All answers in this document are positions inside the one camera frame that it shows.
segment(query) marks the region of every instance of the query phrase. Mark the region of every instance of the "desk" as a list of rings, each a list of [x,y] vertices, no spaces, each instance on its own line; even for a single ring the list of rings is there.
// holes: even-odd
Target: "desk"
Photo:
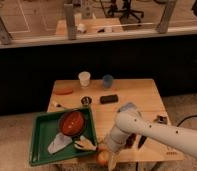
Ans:
[[[113,32],[123,32],[118,18],[98,18],[98,19],[75,19],[75,24],[83,23],[86,26],[86,34],[97,34],[97,31],[105,26],[112,26]],[[56,35],[66,36],[66,20],[59,20],[56,28]]]
[[[115,79],[113,86],[108,90],[103,89],[101,80],[91,80],[90,86],[84,89],[81,88],[78,80],[59,80],[55,82],[53,90],[68,87],[74,90],[72,94],[55,95],[52,93],[48,112],[61,110],[54,107],[52,101],[56,101],[67,108],[77,108],[81,106],[82,97],[90,96],[98,138],[104,138],[106,133],[110,131],[118,108],[127,102],[133,102],[142,113],[142,117],[147,120],[153,121],[157,115],[168,116],[152,79]],[[100,96],[110,94],[117,94],[119,102],[101,105]],[[183,159],[181,152],[149,138],[140,150],[137,150],[136,146],[137,143],[134,143],[131,149],[122,150],[118,162],[157,162]],[[93,157],[87,156],[63,161],[63,163],[78,162],[92,163],[95,161]]]

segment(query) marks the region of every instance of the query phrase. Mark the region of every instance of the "chair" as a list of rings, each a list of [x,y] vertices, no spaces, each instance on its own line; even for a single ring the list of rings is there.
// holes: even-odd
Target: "chair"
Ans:
[[[124,3],[123,3],[122,10],[118,10],[118,7],[116,5],[116,0],[111,0],[112,4],[110,6],[110,9],[108,10],[108,15],[110,17],[114,17],[114,13],[122,13],[122,16],[120,17],[120,19],[122,19],[123,17],[128,18],[130,15],[132,15],[138,20],[138,23],[141,23],[140,17],[141,18],[144,17],[144,12],[131,9],[132,0],[123,0],[123,1]]]

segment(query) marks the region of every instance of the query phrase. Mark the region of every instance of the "floor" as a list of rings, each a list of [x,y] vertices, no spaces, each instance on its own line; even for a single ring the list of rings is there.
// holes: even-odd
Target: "floor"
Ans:
[[[63,4],[66,0],[0,0],[0,15],[7,30],[13,38],[54,35],[57,22],[64,19]],[[89,0],[96,18],[105,18],[110,7],[110,0],[102,0],[104,11],[99,0]],[[117,0],[120,9],[123,1]],[[195,0],[177,0],[170,26],[197,25],[197,17],[191,8]],[[156,28],[165,5],[154,0],[133,0],[132,7],[144,11],[145,15],[139,27],[134,17],[123,18],[121,24],[124,30]],[[80,13],[80,7],[74,7],[75,14]]]
[[[197,93],[163,97],[173,125],[183,118],[197,114]],[[37,113],[0,116],[0,171],[57,171],[52,165],[30,167],[28,163],[30,137]],[[197,129],[197,118],[185,121],[183,127]],[[119,164],[116,170],[133,171],[135,163]],[[101,171],[97,165],[66,165],[65,171]],[[197,159],[185,155],[183,161],[165,162],[158,171],[197,171]]]

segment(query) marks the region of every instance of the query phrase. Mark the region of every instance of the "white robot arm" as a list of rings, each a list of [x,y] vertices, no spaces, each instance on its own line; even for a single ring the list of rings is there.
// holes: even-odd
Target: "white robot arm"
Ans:
[[[132,133],[150,137],[197,158],[196,130],[146,121],[135,106],[117,114],[115,125],[105,137],[109,150],[119,152]]]

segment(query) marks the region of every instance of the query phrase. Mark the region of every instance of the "cable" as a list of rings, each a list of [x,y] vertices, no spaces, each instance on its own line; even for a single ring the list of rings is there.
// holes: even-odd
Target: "cable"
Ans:
[[[105,18],[107,18],[108,16],[107,16],[107,14],[106,14],[106,12],[105,12],[105,8],[104,8],[104,5],[103,5],[103,2],[102,2],[102,0],[99,0],[99,1],[100,1],[102,10],[103,10],[104,16],[105,16]]]
[[[177,124],[177,127],[179,127],[185,120],[191,119],[191,118],[197,118],[197,115],[190,115],[190,116],[187,116],[186,118],[182,119],[182,120]]]

